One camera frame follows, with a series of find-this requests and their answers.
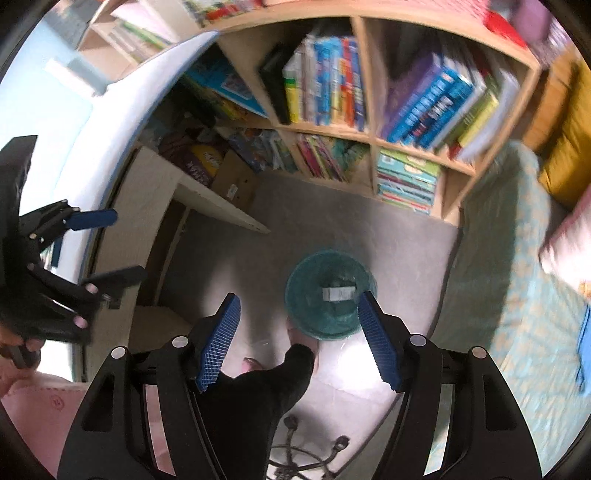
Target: gray carpet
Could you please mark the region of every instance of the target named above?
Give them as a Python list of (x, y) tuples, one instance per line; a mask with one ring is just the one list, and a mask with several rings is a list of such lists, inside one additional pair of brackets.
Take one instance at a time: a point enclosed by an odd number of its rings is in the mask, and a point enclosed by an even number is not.
[(192, 212), (160, 303), (185, 319), (210, 315), (227, 292), (242, 300), (252, 343), (285, 318), (284, 288), (296, 264), (319, 249), (350, 255), (372, 271), (382, 309), (427, 332), (436, 315), (457, 229), (377, 200), (268, 174), (251, 215), (262, 235)]
[[(271, 233), (262, 235), (191, 213), (160, 297), (162, 305), (189, 321), (213, 314), (230, 291), (241, 298), (241, 323), (223, 366), (228, 375), (240, 373), (244, 356), (253, 356), (266, 368), (282, 361), (289, 347), (283, 303), (287, 278), (299, 260), (323, 248), (346, 252), (369, 267), (382, 309), (402, 317), (411, 332), (432, 330), (457, 238), (454, 226), (275, 174), (263, 177), (250, 213)], [(359, 451), (386, 416), (390, 403), (379, 395), (363, 400), (338, 386), (327, 386), (332, 370), (321, 378), (322, 370), (338, 366), (337, 358), (345, 347), (344, 343), (328, 343), (320, 347), (319, 373), (296, 406), (301, 420), (296, 435), (301, 438), (294, 438), (300, 446), (310, 443), (322, 455), (330, 451), (336, 436), (347, 434), (352, 443), (340, 454), (340, 464), (335, 465), (340, 469), (345, 453), (350, 458)], [(379, 375), (377, 382), (381, 385)], [(371, 477), (396, 416), (397, 408), (340, 478)], [(284, 438), (280, 430), (281, 425), (275, 443)], [(310, 475), (319, 479), (322, 472)]]

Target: teal bedsheet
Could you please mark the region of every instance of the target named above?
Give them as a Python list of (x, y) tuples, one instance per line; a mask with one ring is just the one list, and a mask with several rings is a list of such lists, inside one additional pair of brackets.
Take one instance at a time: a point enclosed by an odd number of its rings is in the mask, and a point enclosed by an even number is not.
[[(591, 398), (575, 382), (586, 304), (538, 261), (553, 210), (538, 169), (535, 154), (512, 142), (466, 198), (463, 239), (432, 340), (441, 348), (466, 352), (482, 345), (491, 353), (546, 473), (583, 427)], [(450, 392), (442, 395), (428, 472), (443, 457)]]

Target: foot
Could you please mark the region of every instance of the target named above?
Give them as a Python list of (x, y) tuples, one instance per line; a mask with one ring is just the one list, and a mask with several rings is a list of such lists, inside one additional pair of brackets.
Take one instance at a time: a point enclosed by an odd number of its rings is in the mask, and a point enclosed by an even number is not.
[(254, 358), (244, 357), (242, 359), (242, 373), (247, 374), (248, 372), (254, 372), (255, 370), (264, 370), (262, 365)]
[(314, 373), (316, 373), (318, 371), (319, 341), (298, 330), (289, 318), (287, 319), (287, 335), (290, 338), (291, 345), (299, 343), (300, 345), (306, 345), (306, 347), (312, 350), (312, 353), (314, 354)]

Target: black pants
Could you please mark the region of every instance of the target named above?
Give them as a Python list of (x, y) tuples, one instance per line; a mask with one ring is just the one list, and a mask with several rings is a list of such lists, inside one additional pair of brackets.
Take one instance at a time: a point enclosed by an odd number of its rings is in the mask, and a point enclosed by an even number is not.
[(313, 370), (312, 350), (296, 344), (278, 367), (236, 378), (220, 373), (198, 396), (207, 434), (228, 480), (265, 478), (277, 424), (304, 395)]

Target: wooden bookshelf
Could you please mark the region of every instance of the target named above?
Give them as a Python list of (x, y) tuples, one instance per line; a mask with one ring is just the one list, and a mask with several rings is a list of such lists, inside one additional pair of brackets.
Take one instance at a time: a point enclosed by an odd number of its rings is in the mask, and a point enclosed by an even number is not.
[[(137, 68), (128, 57), (118, 51), (108, 41), (108, 22), (113, 20), (110, 13), (125, 0), (106, 0), (96, 13), (91, 27), (85, 35), (80, 50), (91, 63), (117, 80)], [(201, 28), (184, 10), (182, 0), (141, 0), (152, 12), (163, 18), (180, 39), (204, 31), (220, 32), (217, 41), (236, 72), (250, 88), (268, 119), (249, 115), (242, 121), (220, 122), (218, 126), (231, 128), (271, 128), (276, 129), (292, 153), (301, 173), (295, 177), (314, 184), (344, 190), (368, 197), (376, 197), (375, 164), (381, 148), (399, 150), (418, 158), (423, 158), (444, 167), (444, 181), (437, 193), (436, 206), (432, 216), (446, 218), (453, 215), (463, 198), (486, 171), (500, 148), (521, 117), (535, 89), (540, 76), (540, 65), (532, 53), (513, 42), (490, 32), (484, 25), (455, 14), (413, 8), (411, 2), (406, 6), (392, 5), (380, 0), (298, 0), (270, 5), (249, 13), (220, 20), (206, 28)], [(351, 30), (358, 42), (359, 62), (364, 86), (366, 130), (359, 132), (346, 125), (317, 126), (306, 122), (281, 125), (257, 68), (273, 46), (280, 41), (290, 41), (302, 37), (310, 31), (317, 18), (349, 18)], [(475, 164), (467, 165), (451, 160), (446, 152), (434, 153), (419, 148), (391, 144), (379, 137), (382, 114), (387, 95), (388, 83), (388, 45), (385, 38), (393, 28), (400, 25), (422, 25), (423, 27), (445, 30), (462, 37), (475, 40), (507, 56), (521, 83), (512, 110), (491, 147)], [(370, 145), (371, 153), (363, 162), (355, 181), (345, 184), (333, 180), (311, 178), (306, 164), (295, 144), (299, 133), (325, 135), (344, 138)]]

